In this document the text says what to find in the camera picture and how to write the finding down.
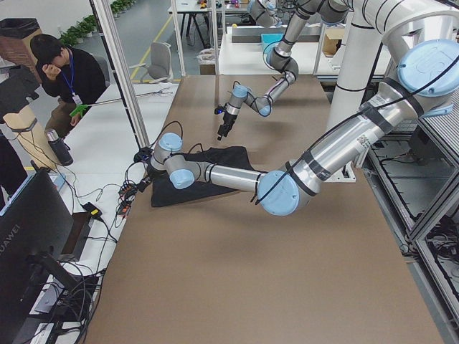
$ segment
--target office chair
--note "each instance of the office chair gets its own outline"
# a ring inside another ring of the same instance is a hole
[[[105,86],[108,87],[110,86],[110,71],[108,69],[108,63],[107,63],[107,60],[104,59],[103,57],[99,56],[99,55],[94,55],[94,54],[91,54],[95,60],[98,62],[101,70],[102,70],[102,73],[103,73],[103,76],[105,78]]]
[[[172,74],[171,66],[171,45],[165,42],[153,42],[150,46],[151,64],[147,66],[145,63],[135,64],[129,68],[143,67],[146,69],[143,73],[140,82],[143,81],[146,75],[150,75],[153,80],[147,83],[166,82],[171,81],[174,76]]]

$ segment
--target water bottle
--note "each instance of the water bottle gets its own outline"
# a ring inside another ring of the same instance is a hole
[[[72,156],[70,156],[69,148],[64,143],[64,140],[61,139],[56,130],[46,129],[45,134],[48,138],[48,144],[51,147],[52,151],[55,152],[57,159],[59,160],[62,166],[69,166],[73,163]]]

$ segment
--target hand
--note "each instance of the hand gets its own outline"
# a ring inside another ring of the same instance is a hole
[[[55,81],[56,77],[60,73],[60,68],[54,66],[53,64],[44,64],[42,70],[51,81]]]
[[[72,117],[72,119],[70,120],[70,125],[72,127],[75,127],[78,122],[80,122],[81,120],[81,113],[77,113],[75,116]]]

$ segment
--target id badge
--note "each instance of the id badge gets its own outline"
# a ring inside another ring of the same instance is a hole
[[[76,105],[81,105],[81,104],[83,104],[83,102],[81,101],[79,95],[73,95],[72,99],[73,99],[73,101],[75,102]]]

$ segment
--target computer monitor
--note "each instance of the computer monitor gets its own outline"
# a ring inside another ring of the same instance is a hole
[[[73,218],[45,170],[27,179],[0,216],[0,337],[12,343],[49,277],[35,257],[58,259]]]

